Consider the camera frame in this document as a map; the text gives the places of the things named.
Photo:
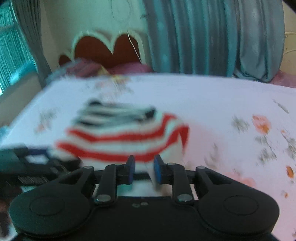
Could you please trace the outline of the striped white red black sweater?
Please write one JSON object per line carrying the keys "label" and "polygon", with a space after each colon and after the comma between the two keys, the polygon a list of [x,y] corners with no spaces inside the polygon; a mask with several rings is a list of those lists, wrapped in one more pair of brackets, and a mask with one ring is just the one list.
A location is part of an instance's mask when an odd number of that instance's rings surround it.
{"label": "striped white red black sweater", "polygon": [[153,161],[183,164],[190,128],[178,116],[154,107],[90,102],[78,111],[50,155],[61,161],[79,158],[82,164],[102,170],[135,157],[135,172],[147,173],[151,182],[138,184],[136,195],[169,196],[168,184],[157,184]]}

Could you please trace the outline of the floral pink bed sheet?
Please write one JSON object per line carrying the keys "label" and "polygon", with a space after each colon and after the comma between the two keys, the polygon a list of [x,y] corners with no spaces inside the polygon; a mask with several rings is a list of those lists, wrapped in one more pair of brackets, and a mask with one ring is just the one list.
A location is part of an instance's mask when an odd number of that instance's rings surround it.
{"label": "floral pink bed sheet", "polygon": [[1,147],[48,147],[90,102],[154,107],[190,133],[183,166],[204,166],[273,197],[279,240],[295,240],[295,89],[234,78],[143,74],[65,77],[13,121]]}

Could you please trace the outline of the teal window blind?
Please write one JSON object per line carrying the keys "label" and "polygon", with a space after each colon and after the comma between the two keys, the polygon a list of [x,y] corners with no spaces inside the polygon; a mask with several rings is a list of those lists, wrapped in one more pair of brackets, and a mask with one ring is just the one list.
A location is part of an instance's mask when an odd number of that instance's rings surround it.
{"label": "teal window blind", "polygon": [[1,93],[26,74],[36,72],[36,63],[23,39],[11,1],[4,1],[1,5]]}

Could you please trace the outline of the purple crumpled pillow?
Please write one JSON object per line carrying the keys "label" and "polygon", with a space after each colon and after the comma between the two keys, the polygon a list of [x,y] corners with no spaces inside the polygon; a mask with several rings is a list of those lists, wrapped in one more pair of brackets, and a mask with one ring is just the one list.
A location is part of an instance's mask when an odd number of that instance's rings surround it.
{"label": "purple crumpled pillow", "polygon": [[91,60],[78,58],[77,60],[63,64],[60,68],[52,72],[46,78],[46,83],[49,84],[50,82],[65,76],[88,78],[99,75],[125,75],[152,72],[153,70],[150,66],[139,62],[120,64],[112,68],[105,68],[101,64]]}

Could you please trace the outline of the red white scalloped headboard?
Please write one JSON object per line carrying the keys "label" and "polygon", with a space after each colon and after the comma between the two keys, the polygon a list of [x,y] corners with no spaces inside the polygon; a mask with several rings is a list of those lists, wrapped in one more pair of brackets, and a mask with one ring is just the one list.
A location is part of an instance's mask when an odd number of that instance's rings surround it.
{"label": "red white scalloped headboard", "polygon": [[62,66],[78,58],[91,60],[105,68],[132,62],[151,65],[147,34],[137,30],[79,32],[70,48],[59,55],[58,64]]}

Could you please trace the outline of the grey side curtain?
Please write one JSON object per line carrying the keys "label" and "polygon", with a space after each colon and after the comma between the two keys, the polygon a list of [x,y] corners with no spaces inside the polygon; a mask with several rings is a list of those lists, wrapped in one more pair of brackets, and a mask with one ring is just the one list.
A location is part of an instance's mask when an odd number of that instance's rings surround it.
{"label": "grey side curtain", "polygon": [[45,87],[46,78],[51,74],[51,69],[42,46],[40,1],[12,1],[11,5],[23,38],[34,59],[40,85]]}

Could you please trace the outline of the blue grey curtain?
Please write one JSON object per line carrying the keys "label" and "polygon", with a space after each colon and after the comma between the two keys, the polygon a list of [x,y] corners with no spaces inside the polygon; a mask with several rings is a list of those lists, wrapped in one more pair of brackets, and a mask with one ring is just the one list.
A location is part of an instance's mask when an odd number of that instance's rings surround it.
{"label": "blue grey curtain", "polygon": [[156,72],[270,82],[283,56],[281,1],[143,1]]}

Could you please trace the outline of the cream round footboard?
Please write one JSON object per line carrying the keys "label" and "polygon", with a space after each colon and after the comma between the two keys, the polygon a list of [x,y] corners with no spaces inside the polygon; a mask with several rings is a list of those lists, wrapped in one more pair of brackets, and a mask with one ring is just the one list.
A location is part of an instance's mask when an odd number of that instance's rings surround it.
{"label": "cream round footboard", "polygon": [[295,75],[296,74],[295,67],[296,67],[296,33],[286,32],[284,51],[283,51],[280,70],[285,73]]}

